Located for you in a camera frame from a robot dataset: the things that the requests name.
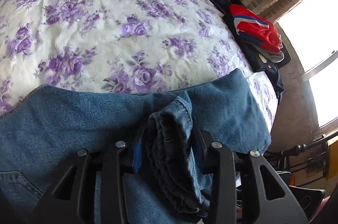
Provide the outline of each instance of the metal screw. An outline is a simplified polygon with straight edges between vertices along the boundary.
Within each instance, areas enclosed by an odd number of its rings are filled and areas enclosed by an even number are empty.
[[[259,157],[261,154],[259,153],[259,151],[251,150],[250,155],[253,157]]]
[[[87,150],[86,149],[81,149],[77,151],[77,155],[78,156],[85,156],[87,154]]]
[[[126,143],[124,141],[117,141],[115,143],[115,146],[118,148],[123,148],[126,145]]]
[[[222,147],[222,143],[214,141],[213,143],[211,143],[211,146],[213,146],[215,149],[219,149]]]

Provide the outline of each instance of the blue denim jeans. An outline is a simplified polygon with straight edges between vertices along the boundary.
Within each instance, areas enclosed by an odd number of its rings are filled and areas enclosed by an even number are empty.
[[[153,94],[97,94],[42,86],[0,120],[0,187],[28,219],[61,162],[79,149],[99,151],[132,136],[137,125],[148,120],[145,135],[153,142],[147,145],[158,151],[143,158],[136,175],[125,176],[131,223],[196,223],[192,214],[178,212],[203,207],[200,190],[211,186],[189,142],[192,117],[214,140],[234,151],[265,151],[270,144],[264,117],[239,69],[206,84]],[[173,150],[175,143],[182,148]],[[173,181],[163,176],[174,171],[166,159],[175,158],[176,152],[182,158],[178,162],[182,179],[188,181],[184,198],[192,200],[182,205],[175,188],[180,186],[179,174]],[[174,183],[174,188],[163,187],[163,181]]]

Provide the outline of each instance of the window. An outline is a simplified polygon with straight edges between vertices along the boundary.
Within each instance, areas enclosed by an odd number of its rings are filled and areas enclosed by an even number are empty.
[[[338,0],[303,0],[279,21],[304,68],[318,125],[338,117]]]

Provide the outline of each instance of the floral bed sheet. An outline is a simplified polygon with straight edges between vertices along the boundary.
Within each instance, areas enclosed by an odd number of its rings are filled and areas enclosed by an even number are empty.
[[[0,115],[41,84],[145,93],[242,70],[269,129],[277,108],[208,0],[0,0]]]

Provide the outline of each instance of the jeans pocket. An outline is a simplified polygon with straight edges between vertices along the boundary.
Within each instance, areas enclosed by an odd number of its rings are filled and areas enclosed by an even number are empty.
[[[42,193],[20,172],[0,172],[0,188],[12,207],[27,221]]]

